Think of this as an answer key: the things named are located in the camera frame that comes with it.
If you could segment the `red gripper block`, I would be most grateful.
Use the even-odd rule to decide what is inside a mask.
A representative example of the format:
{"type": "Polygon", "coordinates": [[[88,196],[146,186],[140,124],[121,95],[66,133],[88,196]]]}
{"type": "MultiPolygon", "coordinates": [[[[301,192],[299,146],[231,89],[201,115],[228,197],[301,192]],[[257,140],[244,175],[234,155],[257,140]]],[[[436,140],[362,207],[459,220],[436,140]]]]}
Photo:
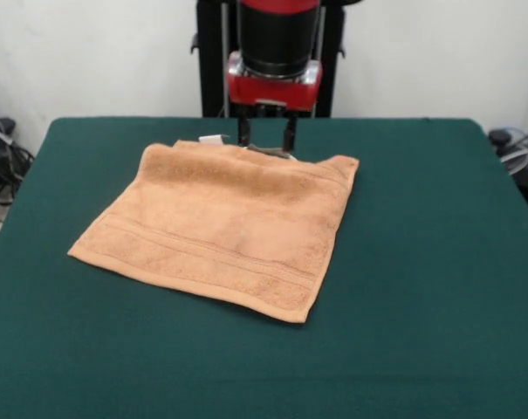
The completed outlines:
{"type": "MultiPolygon", "coordinates": [[[[265,78],[251,73],[243,64],[240,52],[229,55],[226,71],[230,101],[238,105],[280,106],[286,110],[312,110],[319,95],[322,65],[310,60],[304,72],[290,79],[265,78]]],[[[294,149],[297,132],[297,115],[289,113],[284,130],[282,149],[294,149]]],[[[240,146],[250,145],[250,118],[240,113],[237,118],[237,142],[240,146]]]]}

